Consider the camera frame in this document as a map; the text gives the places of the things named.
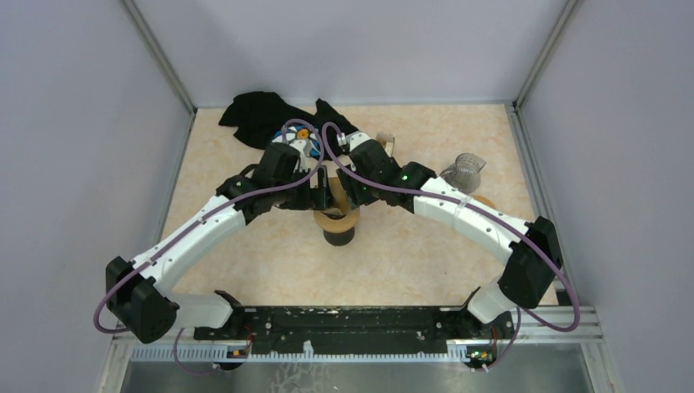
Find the orange coffee filter box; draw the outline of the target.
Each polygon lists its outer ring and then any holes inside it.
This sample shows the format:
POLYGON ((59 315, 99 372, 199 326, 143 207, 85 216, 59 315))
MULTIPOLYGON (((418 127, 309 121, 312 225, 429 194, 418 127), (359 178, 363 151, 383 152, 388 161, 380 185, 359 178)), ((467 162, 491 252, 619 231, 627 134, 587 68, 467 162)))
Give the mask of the orange coffee filter box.
POLYGON ((376 140, 384 148, 387 156, 392 156, 394 152, 395 138, 394 135, 389 133, 378 133, 376 135, 376 140))

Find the brown paper coffee filter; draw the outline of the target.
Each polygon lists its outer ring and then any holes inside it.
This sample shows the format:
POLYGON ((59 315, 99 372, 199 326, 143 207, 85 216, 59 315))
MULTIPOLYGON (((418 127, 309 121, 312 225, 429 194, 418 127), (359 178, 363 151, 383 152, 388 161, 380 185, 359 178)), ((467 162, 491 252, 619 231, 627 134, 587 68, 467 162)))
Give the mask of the brown paper coffee filter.
POLYGON ((329 215, 348 215, 352 211, 346 191, 344 190, 338 177, 329 177, 328 186, 332 195, 332 205, 325 210, 329 215))

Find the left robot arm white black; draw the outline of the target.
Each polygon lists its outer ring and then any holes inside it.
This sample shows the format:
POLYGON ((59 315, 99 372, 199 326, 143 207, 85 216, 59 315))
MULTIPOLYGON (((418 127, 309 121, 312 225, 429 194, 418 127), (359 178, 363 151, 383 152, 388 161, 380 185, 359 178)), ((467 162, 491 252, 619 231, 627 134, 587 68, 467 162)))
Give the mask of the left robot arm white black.
POLYGON ((142 344, 182 328, 213 328, 227 339, 246 326, 223 293, 185 295, 174 287, 219 242, 240 232, 260 215, 297 202, 312 207, 309 181, 324 179, 326 148, 309 167, 310 142, 273 142, 257 164, 226 179, 184 225, 131 260, 113 259, 106 267, 106 297, 101 302, 142 344))

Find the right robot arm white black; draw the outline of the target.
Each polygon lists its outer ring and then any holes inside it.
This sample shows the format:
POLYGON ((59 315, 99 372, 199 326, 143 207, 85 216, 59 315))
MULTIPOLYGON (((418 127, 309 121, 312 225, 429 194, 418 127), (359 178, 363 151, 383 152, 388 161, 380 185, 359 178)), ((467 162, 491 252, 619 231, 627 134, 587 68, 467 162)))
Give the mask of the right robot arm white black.
POLYGON ((355 205, 383 201, 432 219, 485 248, 503 264, 502 274, 476 290, 461 315, 462 330, 482 337, 493 320, 515 307, 534 309, 552 285, 563 260, 554 223, 506 215, 454 188, 417 162, 399 166, 365 133, 339 139, 351 164, 338 171, 355 205))

